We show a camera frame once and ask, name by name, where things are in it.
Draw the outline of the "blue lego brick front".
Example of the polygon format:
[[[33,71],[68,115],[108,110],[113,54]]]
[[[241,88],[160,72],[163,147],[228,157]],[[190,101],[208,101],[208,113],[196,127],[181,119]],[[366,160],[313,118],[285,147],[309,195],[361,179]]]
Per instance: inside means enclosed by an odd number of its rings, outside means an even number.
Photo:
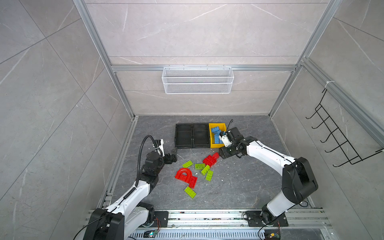
[[[220,144],[220,135],[219,134],[214,135],[214,144]]]

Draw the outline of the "blue lego brick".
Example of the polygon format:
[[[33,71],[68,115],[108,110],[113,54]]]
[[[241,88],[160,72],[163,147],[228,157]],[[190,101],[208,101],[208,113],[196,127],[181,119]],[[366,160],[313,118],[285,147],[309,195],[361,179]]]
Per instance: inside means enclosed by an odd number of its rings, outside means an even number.
[[[219,134],[214,135],[214,144],[220,144],[220,135]]]
[[[220,128],[217,126],[217,127],[214,127],[211,129],[211,132],[215,135],[215,134],[219,134],[221,132]]]

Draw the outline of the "blue lego brick top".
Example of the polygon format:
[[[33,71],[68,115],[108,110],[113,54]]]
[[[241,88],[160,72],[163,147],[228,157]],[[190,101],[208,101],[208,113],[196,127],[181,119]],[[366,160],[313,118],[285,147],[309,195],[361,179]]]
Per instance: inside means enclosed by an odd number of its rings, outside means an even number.
[[[217,127],[214,127],[211,129],[211,132],[215,135],[215,134],[219,134],[221,132],[220,128],[217,126]]]

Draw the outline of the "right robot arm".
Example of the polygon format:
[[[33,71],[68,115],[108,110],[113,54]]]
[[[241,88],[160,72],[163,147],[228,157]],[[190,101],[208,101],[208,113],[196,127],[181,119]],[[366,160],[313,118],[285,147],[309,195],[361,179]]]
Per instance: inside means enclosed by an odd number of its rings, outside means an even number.
[[[269,148],[254,137],[243,137],[237,128],[221,132],[220,140],[225,145],[219,148],[219,155],[223,159],[250,156],[282,176],[281,191],[262,207],[261,218],[265,225],[271,225],[319,188],[309,161],[303,157],[290,157]]]

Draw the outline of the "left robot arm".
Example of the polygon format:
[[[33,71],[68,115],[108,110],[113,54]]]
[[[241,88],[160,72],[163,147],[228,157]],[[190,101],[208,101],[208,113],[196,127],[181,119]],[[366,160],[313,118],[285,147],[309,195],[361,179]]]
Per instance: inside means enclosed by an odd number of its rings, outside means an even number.
[[[155,220],[154,206],[142,202],[155,188],[166,164],[177,161],[178,149],[164,151],[164,140],[144,137],[138,155],[135,182],[118,200],[93,211],[89,223],[74,236],[75,240],[125,240],[142,225]]]

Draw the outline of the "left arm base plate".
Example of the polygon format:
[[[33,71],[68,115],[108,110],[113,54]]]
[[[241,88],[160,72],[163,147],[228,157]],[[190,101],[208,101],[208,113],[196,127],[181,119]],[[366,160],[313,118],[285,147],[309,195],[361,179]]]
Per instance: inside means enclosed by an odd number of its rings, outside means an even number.
[[[154,211],[150,212],[147,221],[141,227],[149,228],[166,228],[169,221],[168,211]]]

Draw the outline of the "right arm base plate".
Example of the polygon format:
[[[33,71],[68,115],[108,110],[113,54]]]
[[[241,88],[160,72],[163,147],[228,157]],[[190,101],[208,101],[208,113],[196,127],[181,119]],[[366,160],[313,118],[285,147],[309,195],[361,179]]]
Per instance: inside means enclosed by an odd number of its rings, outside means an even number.
[[[265,214],[262,211],[246,211],[243,219],[248,222],[249,227],[288,227],[288,220],[285,213],[279,216]]]

